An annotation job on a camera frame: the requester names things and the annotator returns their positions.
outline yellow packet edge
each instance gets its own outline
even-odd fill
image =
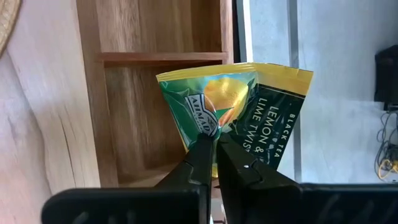
[[[158,82],[200,78],[213,75],[258,72],[259,83],[299,95],[307,95],[313,72],[272,63],[236,63],[186,68],[156,76]]]

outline woven straw hat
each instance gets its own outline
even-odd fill
[[[0,0],[0,55],[17,19],[21,0]]]

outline ahmad tea logo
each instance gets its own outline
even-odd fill
[[[206,109],[204,94],[186,96],[185,101],[189,105],[199,131],[213,137],[217,133],[218,120],[212,111]]]

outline wooden cabinet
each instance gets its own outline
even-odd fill
[[[185,150],[155,76],[233,63],[231,0],[78,0],[77,9],[101,186],[159,178]]]

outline green tea packet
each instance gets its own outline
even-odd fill
[[[312,75],[281,65],[240,63],[177,70],[156,77],[186,150],[199,133],[215,139],[221,132],[227,133],[232,141],[276,169]]]

